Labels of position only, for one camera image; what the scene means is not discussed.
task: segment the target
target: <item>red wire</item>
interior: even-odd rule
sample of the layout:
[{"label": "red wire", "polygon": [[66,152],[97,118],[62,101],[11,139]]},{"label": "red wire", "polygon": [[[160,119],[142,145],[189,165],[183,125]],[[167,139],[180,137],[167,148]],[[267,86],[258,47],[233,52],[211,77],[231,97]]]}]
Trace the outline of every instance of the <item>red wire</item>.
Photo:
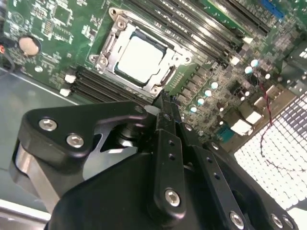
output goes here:
[{"label": "red wire", "polygon": [[266,101],[267,110],[268,110],[268,113],[269,113],[269,120],[270,120],[270,123],[269,123],[267,129],[264,131],[264,133],[261,135],[261,138],[260,138],[260,153],[261,153],[261,156],[264,157],[264,154],[263,154],[263,151],[262,151],[262,147],[263,147],[262,143],[263,143],[263,140],[264,140],[264,135],[273,126],[273,121],[272,121],[272,113],[271,113],[269,97],[268,97],[267,92],[264,89],[263,84],[261,82],[259,82],[259,86],[260,86],[260,89],[263,91],[263,94],[264,94],[264,99]]},{"label": "red wire", "polygon": [[[268,132],[268,130],[273,126],[273,121],[272,121],[272,113],[271,113],[271,107],[270,107],[270,100],[269,100],[269,97],[268,97],[268,95],[267,95],[267,92],[266,92],[266,90],[264,89],[264,87],[263,87],[263,84],[261,83],[261,82],[259,82],[259,87],[260,87],[260,89],[263,91],[263,96],[264,96],[264,99],[265,99],[265,101],[266,101],[266,107],[267,107],[267,110],[268,110],[268,114],[269,114],[269,125],[268,125],[268,127],[267,127],[267,129],[264,131],[264,133],[261,135],[261,138],[260,138],[260,153],[261,153],[261,156],[263,157],[263,158],[265,158],[265,156],[264,156],[264,154],[263,154],[263,150],[262,150],[262,148],[263,148],[263,140],[264,140],[264,135]],[[286,170],[286,171],[290,171],[290,172],[305,172],[306,170],[305,169],[302,169],[302,170],[294,170],[294,169],[286,169],[286,168],[284,168],[284,167],[280,167],[280,166],[277,166],[277,165],[275,165],[273,162],[271,162],[270,160],[268,160],[268,159],[266,159],[266,162],[268,163],[268,164],[271,164],[271,165],[273,165],[275,168],[277,168],[277,169],[284,169],[284,170]]]}]

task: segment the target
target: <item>black wire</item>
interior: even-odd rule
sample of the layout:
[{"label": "black wire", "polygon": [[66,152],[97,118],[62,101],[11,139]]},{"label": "black wire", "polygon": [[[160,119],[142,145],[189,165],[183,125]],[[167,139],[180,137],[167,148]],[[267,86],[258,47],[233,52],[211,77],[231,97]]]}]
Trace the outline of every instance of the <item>black wire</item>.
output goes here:
[{"label": "black wire", "polygon": [[5,72],[5,73],[3,73],[2,75],[0,75],[0,78],[4,78],[4,77],[10,75],[11,73],[13,73],[13,71],[14,71],[15,68],[16,68],[14,61],[12,60],[12,58],[11,58],[11,56],[8,54],[8,52],[6,52],[6,50],[5,50],[5,52],[3,53],[3,56],[9,61],[11,67],[10,67],[10,69],[9,69],[7,72]]},{"label": "black wire", "polygon": [[264,87],[263,87],[263,84],[260,82],[259,73],[256,72],[256,74],[257,74],[257,78],[258,78],[258,86],[260,87],[260,89],[262,90],[262,92],[263,92],[263,94],[264,94],[263,96],[264,96],[264,98],[265,98],[265,100],[266,100],[266,109],[267,109],[268,114],[269,114],[269,124],[268,124],[266,130],[264,131],[264,133],[261,135],[261,139],[260,139],[260,154],[261,154],[261,156],[265,159],[265,161],[266,161],[268,164],[273,165],[276,169],[286,170],[286,171],[288,171],[288,172],[305,172],[306,170],[303,169],[303,168],[302,168],[301,170],[295,170],[295,169],[287,169],[287,168],[284,168],[284,167],[282,167],[282,166],[275,165],[274,162],[270,161],[269,159],[267,159],[267,158],[265,157],[265,155],[264,155],[264,153],[263,153],[263,144],[262,144],[262,143],[263,143],[263,141],[264,141],[264,136],[265,136],[265,134],[267,133],[267,131],[268,131],[272,126],[274,126],[274,122],[273,122],[273,120],[272,120],[272,114],[271,114],[271,108],[270,108],[270,100],[269,100],[269,97],[268,97],[268,95],[267,95],[267,93],[266,93],[266,91],[265,91],[265,89],[264,89]]}]

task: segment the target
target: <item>connector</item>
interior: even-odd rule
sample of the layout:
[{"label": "connector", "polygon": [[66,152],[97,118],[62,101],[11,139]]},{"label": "connector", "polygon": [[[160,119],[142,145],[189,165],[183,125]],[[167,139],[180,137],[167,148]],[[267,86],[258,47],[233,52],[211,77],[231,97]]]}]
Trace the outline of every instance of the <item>connector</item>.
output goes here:
[{"label": "connector", "polygon": [[260,0],[263,7],[269,11],[271,14],[273,14],[278,19],[284,18],[284,13],[279,11],[276,6],[274,6],[273,3],[269,2],[268,0]]}]

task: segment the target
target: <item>chip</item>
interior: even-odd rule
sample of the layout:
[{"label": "chip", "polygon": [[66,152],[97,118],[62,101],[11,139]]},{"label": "chip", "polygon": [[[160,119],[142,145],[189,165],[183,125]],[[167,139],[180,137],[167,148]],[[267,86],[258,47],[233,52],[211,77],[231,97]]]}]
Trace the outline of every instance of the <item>chip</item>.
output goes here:
[{"label": "chip", "polygon": [[158,73],[163,55],[163,52],[152,44],[133,36],[117,68],[135,80],[146,83],[152,75]]},{"label": "chip", "polygon": [[57,6],[54,10],[53,17],[62,23],[66,24],[71,16],[71,12],[69,12],[67,9]]}]

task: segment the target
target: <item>motherboard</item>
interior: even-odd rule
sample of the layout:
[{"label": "motherboard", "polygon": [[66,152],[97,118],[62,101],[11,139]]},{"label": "motherboard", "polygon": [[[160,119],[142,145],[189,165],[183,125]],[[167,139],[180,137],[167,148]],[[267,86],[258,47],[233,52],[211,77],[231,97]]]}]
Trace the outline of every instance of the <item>motherboard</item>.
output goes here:
[{"label": "motherboard", "polygon": [[11,0],[4,36],[20,71],[65,97],[167,91],[201,141],[227,142],[263,119],[264,92],[304,82],[306,26],[302,0]]}]

